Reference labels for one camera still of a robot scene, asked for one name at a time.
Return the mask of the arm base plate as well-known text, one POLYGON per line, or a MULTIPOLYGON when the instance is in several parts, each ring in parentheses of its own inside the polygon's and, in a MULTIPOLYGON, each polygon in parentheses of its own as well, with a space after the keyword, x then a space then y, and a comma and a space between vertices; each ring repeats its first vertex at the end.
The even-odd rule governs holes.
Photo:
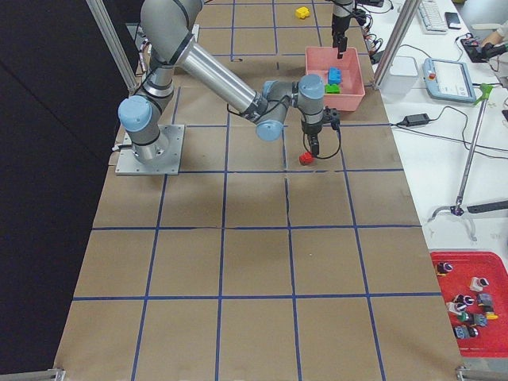
POLYGON ((124 133, 117 158, 117 175, 178 175, 185 125, 159 125, 160 135, 156 142, 140 146, 132 143, 124 133))

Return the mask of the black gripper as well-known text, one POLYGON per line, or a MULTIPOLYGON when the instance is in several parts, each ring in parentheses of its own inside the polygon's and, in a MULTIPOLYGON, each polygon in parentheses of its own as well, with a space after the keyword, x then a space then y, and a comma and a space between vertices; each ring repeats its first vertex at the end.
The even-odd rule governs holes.
POLYGON ((350 26, 350 20, 350 16, 339 17, 334 14, 332 17, 333 47, 337 47, 338 59, 342 59, 342 52, 345 52, 348 47, 346 31, 350 26))
POLYGON ((320 152, 320 144, 318 134, 322 131, 322 126, 331 124, 334 131, 340 131, 340 112, 336 108, 326 106, 323 111, 317 114, 307 114, 300 110, 302 119, 302 141, 306 151, 313 156, 318 156, 320 152))

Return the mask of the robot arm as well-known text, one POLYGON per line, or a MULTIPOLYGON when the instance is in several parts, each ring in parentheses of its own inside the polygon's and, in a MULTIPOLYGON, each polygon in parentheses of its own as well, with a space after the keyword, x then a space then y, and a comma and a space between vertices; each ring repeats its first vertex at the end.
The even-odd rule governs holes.
POLYGON ((333 1, 332 16, 332 37, 333 47, 337 49, 337 58, 341 59, 347 49, 348 38, 346 32, 349 29, 352 19, 353 1, 335 0, 333 1))
POLYGON ((296 82, 267 81, 261 92, 217 61, 194 38, 192 29, 202 1, 145 1, 140 25, 152 45, 150 72, 134 95, 124 99, 118 116, 127 132, 135 158, 153 165, 168 155, 171 140, 158 120, 174 94, 173 73, 183 69, 219 98, 235 114, 256 126, 261 140, 277 140, 287 111, 301 114, 303 144, 310 156, 320 152, 318 135, 325 124, 340 129, 339 113, 324 104, 325 84, 318 75, 305 75, 296 82))

